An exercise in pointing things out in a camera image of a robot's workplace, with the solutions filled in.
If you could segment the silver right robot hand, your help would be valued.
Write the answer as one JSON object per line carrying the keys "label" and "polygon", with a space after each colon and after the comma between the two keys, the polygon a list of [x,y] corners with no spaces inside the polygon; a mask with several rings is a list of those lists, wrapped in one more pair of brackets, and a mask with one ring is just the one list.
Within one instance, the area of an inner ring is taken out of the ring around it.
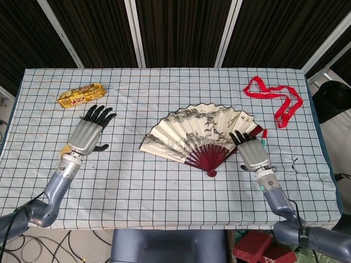
{"label": "silver right robot hand", "polygon": [[256,172],[261,168],[270,166],[270,158],[261,142],[247,133],[240,133],[238,130],[229,133],[234,142],[246,170]]}

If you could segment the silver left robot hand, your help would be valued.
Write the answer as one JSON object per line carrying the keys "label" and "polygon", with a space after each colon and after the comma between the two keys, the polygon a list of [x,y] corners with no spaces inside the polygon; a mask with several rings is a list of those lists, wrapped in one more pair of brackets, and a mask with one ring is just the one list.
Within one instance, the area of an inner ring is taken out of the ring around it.
{"label": "silver left robot hand", "polygon": [[105,151],[109,144],[97,145],[98,140],[109,124],[117,116],[116,113],[110,113],[112,107],[105,108],[101,105],[93,105],[84,115],[85,120],[80,120],[75,131],[69,139],[72,152],[81,156],[87,156],[92,152]]}

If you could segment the paper folding fan red ribs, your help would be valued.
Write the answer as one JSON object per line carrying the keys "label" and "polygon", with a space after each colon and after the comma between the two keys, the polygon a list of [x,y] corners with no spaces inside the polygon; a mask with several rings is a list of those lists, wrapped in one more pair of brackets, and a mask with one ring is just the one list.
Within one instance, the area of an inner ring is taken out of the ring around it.
{"label": "paper folding fan red ribs", "polygon": [[245,111],[215,104],[190,105],[161,119],[140,150],[203,170],[209,177],[237,148],[230,134],[256,136],[263,128]]}

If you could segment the gold snack package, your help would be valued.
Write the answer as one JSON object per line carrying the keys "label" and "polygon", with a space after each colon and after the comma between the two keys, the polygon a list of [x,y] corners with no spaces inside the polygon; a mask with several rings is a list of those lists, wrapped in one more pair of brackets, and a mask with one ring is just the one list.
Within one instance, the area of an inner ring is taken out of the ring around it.
{"label": "gold snack package", "polygon": [[62,93],[57,99],[57,102],[61,105],[61,107],[68,108],[100,99],[105,94],[106,90],[104,89],[103,85],[93,83]]}

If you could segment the blue checked tablecloth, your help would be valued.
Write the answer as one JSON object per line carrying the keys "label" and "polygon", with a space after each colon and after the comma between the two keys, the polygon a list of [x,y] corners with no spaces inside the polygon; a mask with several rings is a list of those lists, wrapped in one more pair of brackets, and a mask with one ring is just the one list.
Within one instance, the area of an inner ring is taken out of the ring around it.
{"label": "blue checked tablecloth", "polygon": [[[279,129],[283,98],[255,99],[243,89],[254,77],[267,87],[294,87],[303,105]],[[340,200],[325,159],[321,131],[301,70],[290,68],[27,69],[0,149],[0,216],[39,195],[59,164],[89,105],[62,108],[64,91],[100,83],[98,104],[117,114],[73,179],[53,228],[251,228],[279,221],[254,174],[233,154],[209,177],[204,171],[141,151],[160,119],[189,105],[223,105],[246,111],[268,130],[266,150],[286,195],[310,226],[332,228]]]}

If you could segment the black round bin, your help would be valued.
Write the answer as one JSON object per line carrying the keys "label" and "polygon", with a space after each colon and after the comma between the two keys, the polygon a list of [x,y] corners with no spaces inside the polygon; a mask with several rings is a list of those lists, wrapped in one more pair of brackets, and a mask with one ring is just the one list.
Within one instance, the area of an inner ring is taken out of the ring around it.
{"label": "black round bin", "polygon": [[351,109],[351,88],[339,81],[327,81],[313,95],[319,123]]}

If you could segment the blue-grey robot torso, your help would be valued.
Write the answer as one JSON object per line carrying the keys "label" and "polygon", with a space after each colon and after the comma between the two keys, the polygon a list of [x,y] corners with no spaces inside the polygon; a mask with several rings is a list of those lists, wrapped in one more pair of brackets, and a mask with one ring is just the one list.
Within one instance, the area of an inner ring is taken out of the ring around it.
{"label": "blue-grey robot torso", "polygon": [[113,232],[109,263],[228,263],[224,230]]}

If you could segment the white partition post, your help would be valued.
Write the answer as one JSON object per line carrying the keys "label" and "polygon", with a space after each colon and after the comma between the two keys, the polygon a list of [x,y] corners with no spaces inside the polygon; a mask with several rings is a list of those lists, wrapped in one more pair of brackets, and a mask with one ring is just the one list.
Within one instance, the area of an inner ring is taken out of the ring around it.
{"label": "white partition post", "polygon": [[237,18],[239,16],[242,3],[243,0],[231,0],[227,20],[224,26],[217,57],[214,63],[215,68],[221,68],[223,65],[223,61],[228,50],[228,46],[231,40],[231,36],[233,34],[233,30],[235,28]]}
{"label": "white partition post", "polygon": [[137,64],[139,68],[146,68],[143,43],[138,19],[138,11],[135,0],[124,0],[126,7],[126,13],[129,22],[129,28],[131,31],[135,56],[137,59]]}
{"label": "white partition post", "polygon": [[47,0],[37,0],[39,6],[45,13],[47,19],[49,20],[50,24],[52,25],[53,29],[61,39],[63,45],[71,55],[73,61],[75,62],[78,68],[84,68],[83,62],[81,61],[80,57],[78,56],[77,52],[75,51],[73,45],[71,44],[68,36],[66,35],[64,29],[62,28],[59,20],[57,19],[56,15],[54,14],[52,8],[50,7]]}
{"label": "white partition post", "polygon": [[328,51],[336,40],[348,29],[351,25],[351,11],[344,17],[338,26],[329,34],[322,45],[314,52],[310,59],[302,67],[304,73],[308,73],[318,60]]}

